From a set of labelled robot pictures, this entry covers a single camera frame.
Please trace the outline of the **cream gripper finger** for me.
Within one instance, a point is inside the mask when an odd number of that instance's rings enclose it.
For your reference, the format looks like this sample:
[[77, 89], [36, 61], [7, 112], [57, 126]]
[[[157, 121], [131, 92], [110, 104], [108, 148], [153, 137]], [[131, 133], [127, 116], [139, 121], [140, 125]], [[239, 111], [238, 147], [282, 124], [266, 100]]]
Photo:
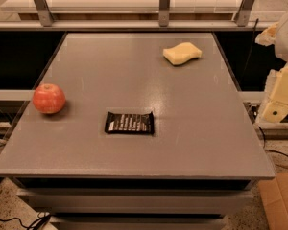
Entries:
[[266, 28], [262, 33], [260, 33], [255, 42], [262, 46], [270, 46], [274, 45], [276, 42], [276, 30], [278, 27], [278, 23], [274, 23], [273, 25]]
[[288, 115], [288, 62], [279, 71], [271, 70], [259, 107], [260, 121], [279, 123]]

